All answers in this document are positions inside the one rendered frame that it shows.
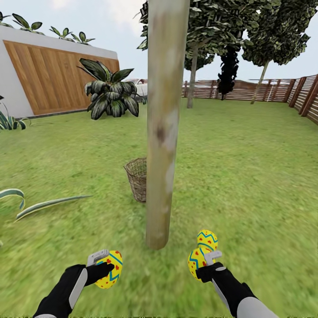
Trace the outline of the wicker basket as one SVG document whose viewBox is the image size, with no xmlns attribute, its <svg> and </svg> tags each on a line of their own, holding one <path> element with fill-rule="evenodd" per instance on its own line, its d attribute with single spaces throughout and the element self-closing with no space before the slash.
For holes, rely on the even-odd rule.
<svg viewBox="0 0 318 318">
<path fill-rule="evenodd" d="M 143 158 L 137 158 L 136 160 L 143 160 L 143 159 L 147 159 L 147 157 L 143 157 Z M 141 202 L 141 203 L 146 203 L 146 180 L 147 180 L 147 174 L 145 174 L 144 176 L 134 176 L 134 174 L 132 175 L 131 172 L 128 169 L 128 165 L 132 162 L 135 162 L 136 160 L 132 159 L 130 162 L 127 163 L 127 165 L 123 166 L 126 169 L 126 173 L 127 173 L 127 177 L 129 180 L 129 185 L 130 188 L 132 190 L 132 196 L 133 198 L 137 201 L 137 202 Z M 144 162 L 144 160 L 143 160 Z"/>
</svg>

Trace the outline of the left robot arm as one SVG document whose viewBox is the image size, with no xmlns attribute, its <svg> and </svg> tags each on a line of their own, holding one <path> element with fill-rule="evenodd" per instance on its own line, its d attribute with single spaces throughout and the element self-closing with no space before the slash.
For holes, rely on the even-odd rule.
<svg viewBox="0 0 318 318">
<path fill-rule="evenodd" d="M 77 264 L 66 268 L 60 282 L 40 302 L 32 318 L 68 318 L 83 288 L 106 277 L 114 269 L 111 263 L 98 265 L 96 262 L 109 254 L 109 250 L 101 250 L 88 256 L 87 266 Z"/>
</svg>

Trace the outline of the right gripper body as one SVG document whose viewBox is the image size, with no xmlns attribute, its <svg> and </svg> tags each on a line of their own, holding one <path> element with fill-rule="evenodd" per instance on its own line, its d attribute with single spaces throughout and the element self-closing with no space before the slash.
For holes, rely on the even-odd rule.
<svg viewBox="0 0 318 318">
<path fill-rule="evenodd" d="M 206 266 L 198 268 L 201 275 L 201 281 L 203 283 L 211 281 L 210 272 L 212 268 L 219 267 L 219 266 L 222 266 L 220 262 L 214 262 L 213 265 L 208 265 L 208 266 L 206 265 Z"/>
</svg>

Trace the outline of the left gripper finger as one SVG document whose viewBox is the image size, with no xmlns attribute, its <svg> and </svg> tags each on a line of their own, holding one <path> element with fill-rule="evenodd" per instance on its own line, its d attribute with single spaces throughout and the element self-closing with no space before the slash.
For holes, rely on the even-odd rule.
<svg viewBox="0 0 318 318">
<path fill-rule="evenodd" d="M 114 269 L 114 265 L 113 264 L 108 264 L 108 272 L 112 271 Z"/>
</svg>

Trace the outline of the easter egg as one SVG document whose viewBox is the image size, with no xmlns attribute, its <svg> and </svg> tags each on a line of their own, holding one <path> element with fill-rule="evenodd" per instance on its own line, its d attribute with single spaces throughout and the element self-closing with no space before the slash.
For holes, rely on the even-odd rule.
<svg viewBox="0 0 318 318">
<path fill-rule="evenodd" d="M 198 248 L 206 248 L 211 252 L 217 250 L 218 238 L 212 231 L 202 230 L 197 237 Z"/>
<path fill-rule="evenodd" d="M 109 251 L 109 253 L 110 254 L 108 257 L 96 261 L 98 265 L 104 262 L 107 262 L 107 264 L 111 263 L 114 265 L 114 269 L 110 271 L 106 277 L 99 279 L 95 282 L 96 286 L 102 289 L 108 289 L 111 286 L 113 286 L 118 281 L 122 269 L 122 256 L 120 252 L 113 250 Z"/>
<path fill-rule="evenodd" d="M 197 278 L 196 271 L 198 268 L 206 266 L 206 261 L 204 260 L 204 254 L 210 253 L 211 251 L 206 248 L 197 248 L 190 252 L 188 257 L 188 267 L 192 275 Z"/>
</svg>

